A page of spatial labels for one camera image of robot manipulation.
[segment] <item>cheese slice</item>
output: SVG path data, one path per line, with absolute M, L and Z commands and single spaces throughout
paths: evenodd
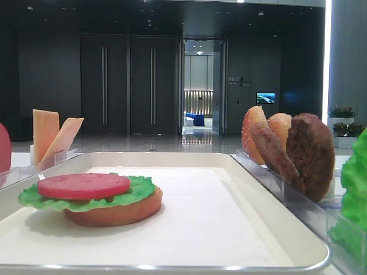
M 64 122 L 57 136 L 55 137 L 52 144 L 49 146 L 47 152 L 45 153 L 42 161 L 52 158 L 57 153 L 67 152 L 70 149 L 71 144 L 74 141 L 76 134 L 78 133 L 81 124 L 83 123 L 83 118 L 74 119 L 68 118 Z
M 40 162 L 60 130 L 57 112 L 33 110 L 34 164 Z

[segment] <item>potted plant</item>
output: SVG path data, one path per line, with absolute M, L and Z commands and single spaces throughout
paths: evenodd
M 353 148 L 353 144 L 356 142 L 357 137 L 363 132 L 364 128 L 360 124 L 351 123 L 334 124 L 334 145 L 337 148 Z
M 354 123 L 355 116 L 356 112 L 353 111 L 351 107 L 346 106 L 344 108 L 339 108 L 338 105 L 335 105 L 329 110 L 329 121 L 327 125 L 335 136 L 335 132 L 333 131 L 334 125 L 337 123 L 344 123 L 346 125 Z

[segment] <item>white paper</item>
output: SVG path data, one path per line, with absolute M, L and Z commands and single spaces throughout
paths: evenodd
M 143 222 L 105 228 L 75 225 L 63 213 L 23 209 L 0 223 L 1 264 L 279 266 L 211 169 L 86 172 L 152 176 L 163 191 L 163 207 Z

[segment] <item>reflective floor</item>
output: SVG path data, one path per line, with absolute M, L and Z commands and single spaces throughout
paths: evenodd
M 33 142 L 13 143 L 13 152 L 29 152 Z M 174 135 L 80 135 L 72 144 L 79 152 L 222 152 L 235 154 L 242 149 L 240 136 L 220 136 L 211 130 L 211 121 L 204 127 L 184 127 L 182 136 Z M 337 155 L 351 155 L 351 149 L 335 149 Z

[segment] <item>television screen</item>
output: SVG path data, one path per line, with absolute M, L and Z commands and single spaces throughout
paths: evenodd
M 257 104 L 274 104 L 275 94 L 274 93 L 257 93 L 256 103 Z

